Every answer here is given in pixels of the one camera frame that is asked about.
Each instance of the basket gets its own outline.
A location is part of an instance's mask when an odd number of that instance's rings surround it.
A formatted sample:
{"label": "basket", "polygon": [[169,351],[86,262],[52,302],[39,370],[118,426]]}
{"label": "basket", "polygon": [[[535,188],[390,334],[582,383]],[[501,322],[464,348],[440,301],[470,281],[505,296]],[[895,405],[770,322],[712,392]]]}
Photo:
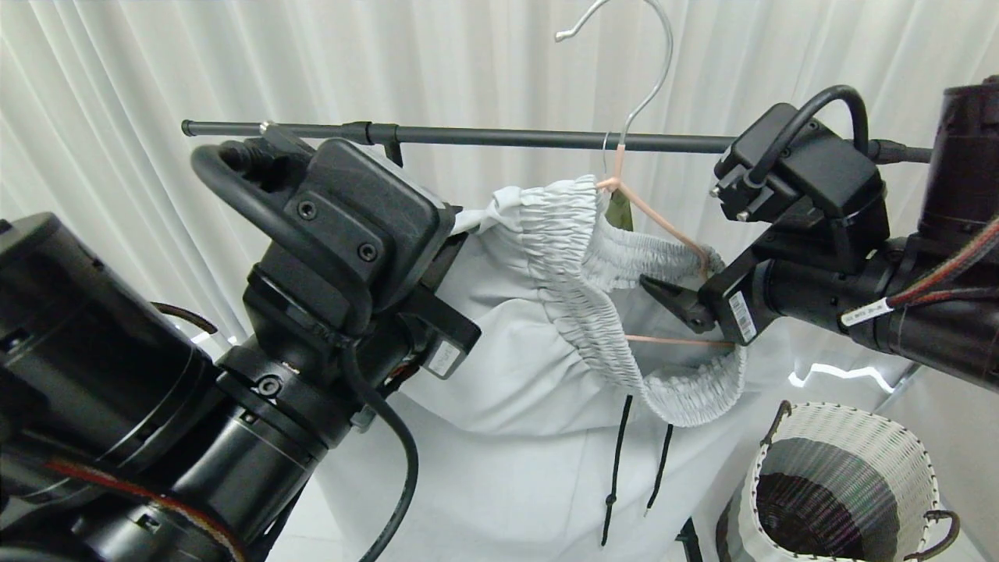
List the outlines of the basket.
{"label": "basket", "polygon": [[[718,558],[926,560],[960,529],[939,505],[933,465],[912,432],[856,408],[785,401],[718,519]],[[946,537],[925,548],[941,519],[950,520]]]}

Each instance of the basket handle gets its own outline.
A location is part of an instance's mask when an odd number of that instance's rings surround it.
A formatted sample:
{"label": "basket handle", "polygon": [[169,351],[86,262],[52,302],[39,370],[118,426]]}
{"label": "basket handle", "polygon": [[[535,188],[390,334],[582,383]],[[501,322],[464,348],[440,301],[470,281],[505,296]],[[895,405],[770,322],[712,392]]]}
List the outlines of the basket handle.
{"label": "basket handle", "polygon": [[931,546],[922,552],[914,552],[906,556],[902,560],[916,560],[917,562],[921,562],[922,560],[929,560],[930,558],[933,558],[937,554],[940,554],[941,552],[947,550],[947,548],[950,547],[950,545],[954,544],[954,541],[957,540],[957,535],[960,534],[961,532],[961,518],[958,517],[957,514],[954,513],[953,511],[946,511],[942,509],[932,510],[932,511],[927,511],[926,515],[924,515],[923,517],[925,517],[929,521],[939,521],[940,519],[943,518],[950,519],[950,529],[947,530],[947,536],[944,537],[943,540],[937,543],[936,545]]}
{"label": "basket handle", "polygon": [[770,424],[770,429],[767,430],[766,436],[759,442],[761,447],[763,445],[770,446],[772,444],[773,434],[777,432],[777,426],[780,425],[780,420],[782,420],[785,415],[791,415],[791,403],[787,400],[781,400],[780,407],[777,408],[777,416],[773,418],[773,423]]}

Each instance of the black metal rod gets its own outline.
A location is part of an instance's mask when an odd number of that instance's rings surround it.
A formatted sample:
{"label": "black metal rod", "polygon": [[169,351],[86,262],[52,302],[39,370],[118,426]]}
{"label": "black metal rod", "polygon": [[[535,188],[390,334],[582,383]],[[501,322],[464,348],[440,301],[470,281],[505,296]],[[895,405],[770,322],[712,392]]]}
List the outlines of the black metal rod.
{"label": "black metal rod", "polygon": [[[464,129],[453,127],[405,127],[393,123],[358,121],[343,125],[309,125],[286,123],[283,127],[292,134],[306,139],[346,138],[359,143],[384,146],[411,144],[451,144],[464,146],[514,146],[521,148],[570,148],[584,150],[613,150],[617,133],[588,131],[536,131],[527,129]],[[227,123],[219,121],[181,122],[181,131],[189,137],[202,135],[257,136],[260,123]],[[735,137],[700,135],[650,135],[631,133],[627,136],[627,149],[637,152],[686,152],[693,154],[721,154]],[[882,156],[882,146],[890,144],[894,154]],[[877,164],[893,162],[929,162],[930,149],[911,148],[890,141],[872,140],[868,155]]]}

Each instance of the wrinkled fabric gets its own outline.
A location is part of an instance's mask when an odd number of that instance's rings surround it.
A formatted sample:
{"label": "wrinkled fabric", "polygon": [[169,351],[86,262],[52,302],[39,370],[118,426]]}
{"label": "wrinkled fabric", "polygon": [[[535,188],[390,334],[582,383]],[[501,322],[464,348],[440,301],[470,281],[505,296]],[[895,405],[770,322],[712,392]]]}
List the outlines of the wrinkled fabric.
{"label": "wrinkled fabric", "polygon": [[[611,227],[594,178],[507,187],[463,212],[473,234],[438,291],[483,329],[447,381],[421,371],[390,400],[420,447],[410,514],[383,560],[657,560],[730,454],[736,401],[791,370],[768,330],[749,348],[629,343],[691,333],[638,276],[696,287],[689,249]],[[723,265],[710,252],[712,271]],[[599,548],[621,405],[635,396],[617,501]],[[654,508],[643,517],[666,425],[676,426]],[[381,421],[318,475],[348,557],[381,531],[405,474]]]}

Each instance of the drawstring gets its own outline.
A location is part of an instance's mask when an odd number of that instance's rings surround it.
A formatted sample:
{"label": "drawstring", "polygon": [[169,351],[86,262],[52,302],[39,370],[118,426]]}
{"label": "drawstring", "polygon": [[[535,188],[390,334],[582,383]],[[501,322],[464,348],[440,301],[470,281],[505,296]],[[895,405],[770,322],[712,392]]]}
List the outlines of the drawstring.
{"label": "drawstring", "polygon": [[[621,423],[617,427],[617,444],[614,446],[614,469],[610,476],[610,493],[607,494],[604,503],[607,506],[606,514],[603,516],[603,536],[600,539],[600,546],[606,546],[607,533],[610,531],[610,517],[613,514],[614,502],[617,501],[617,469],[621,462],[621,446],[624,444],[624,429],[627,427],[627,415],[631,411],[632,396],[627,395],[624,399],[624,409],[621,410]],[[652,495],[645,505],[645,515],[652,509],[655,497],[659,495],[659,485],[662,483],[662,474],[666,469],[666,454],[669,452],[669,441],[673,438],[673,424],[666,427],[666,437],[662,441],[662,454],[659,456],[659,470],[655,473],[655,485],[652,487]]]}
{"label": "drawstring", "polygon": [[648,510],[652,509],[655,496],[659,495],[659,484],[662,483],[662,473],[666,469],[666,453],[669,452],[669,440],[672,438],[673,424],[669,424],[666,426],[666,438],[662,441],[662,454],[659,456],[659,471],[655,473],[655,485],[652,486],[652,495],[648,497],[648,503],[645,504],[645,515],[648,515]]}
{"label": "drawstring", "polygon": [[614,447],[614,470],[610,477],[610,494],[604,503],[607,504],[606,515],[603,516],[603,538],[600,539],[600,546],[607,544],[607,532],[610,531],[610,514],[614,509],[614,502],[617,501],[617,467],[621,462],[621,445],[624,443],[624,427],[627,425],[627,414],[631,411],[631,395],[624,399],[624,409],[621,411],[621,424],[617,428],[617,445]]}

